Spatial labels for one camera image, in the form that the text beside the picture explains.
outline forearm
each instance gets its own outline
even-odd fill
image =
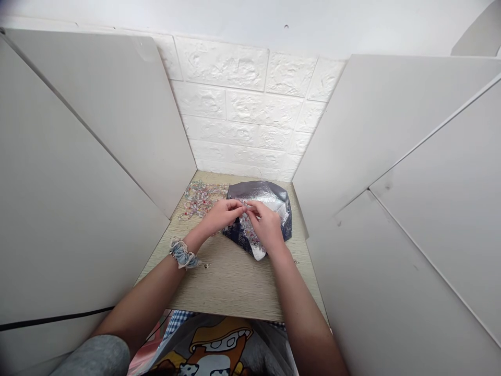
[[[274,250],[275,273],[287,335],[300,375],[348,375],[334,337],[306,286],[290,251]]]
[[[196,254],[208,237],[202,229],[195,227],[183,241],[188,250]],[[116,305],[92,336],[116,335],[127,343],[130,356],[134,357],[185,274],[184,268],[178,269],[175,258],[165,257]]]

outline hand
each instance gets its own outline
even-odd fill
[[[247,209],[254,231],[266,252],[273,258],[277,254],[282,254],[288,250],[283,240],[280,216],[261,201],[247,201],[247,205],[252,205]]]
[[[246,211],[247,207],[238,200],[219,200],[197,227],[200,227],[207,236],[211,236],[226,226],[233,224],[235,219],[241,218]]]

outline black cable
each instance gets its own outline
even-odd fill
[[[26,320],[26,321],[18,321],[18,322],[9,323],[9,324],[2,324],[2,325],[0,325],[0,332],[12,330],[12,329],[17,329],[17,328],[21,328],[21,327],[47,324],[47,323],[51,323],[51,322],[78,319],[78,318],[82,318],[82,317],[86,317],[86,316],[92,316],[94,314],[98,314],[101,312],[111,311],[113,308],[114,307],[107,307],[107,308],[102,308],[100,310],[95,310],[95,311],[90,311],[90,312],[73,313],[73,314],[56,316],[56,317],[51,317],[51,318]]]
[[[165,322],[167,321],[168,318],[169,318],[169,315],[167,315],[165,317],[165,319],[163,319],[162,323],[158,326],[157,330],[155,330],[153,333],[150,334],[150,336],[148,338],[146,338],[146,341],[141,345],[141,347],[143,347],[146,344],[146,342],[149,341],[151,336],[155,335],[155,333],[158,332],[158,329],[160,329],[162,327],[162,325],[165,324]]]

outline finger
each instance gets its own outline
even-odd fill
[[[249,206],[247,208],[247,211],[253,212],[257,217],[261,218],[261,214],[259,213],[259,211],[257,210],[257,208],[255,206]]]
[[[248,211],[247,215],[250,218],[250,222],[252,223],[252,227],[254,227],[254,229],[258,228],[259,227],[259,221],[257,220],[256,215],[252,211]]]
[[[227,199],[227,200],[225,200],[224,203],[226,204],[226,207],[228,208],[228,210],[233,210],[233,209],[236,209],[239,207],[245,207],[244,204],[242,204],[240,201],[235,200],[235,199]]]
[[[265,214],[266,212],[271,211],[271,209],[265,204],[263,204],[261,201],[251,200],[247,201],[246,204],[255,206],[260,214]]]
[[[239,207],[239,208],[237,208],[235,210],[229,211],[228,212],[228,216],[231,219],[235,220],[236,218],[241,217],[242,214],[244,214],[246,211],[247,211],[247,208],[245,206],[241,206],[241,207]]]

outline clear beads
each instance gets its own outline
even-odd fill
[[[228,187],[229,184],[206,184],[202,180],[192,181],[184,192],[185,210],[178,216],[178,219],[189,220],[194,215],[205,217],[217,200],[226,197]]]

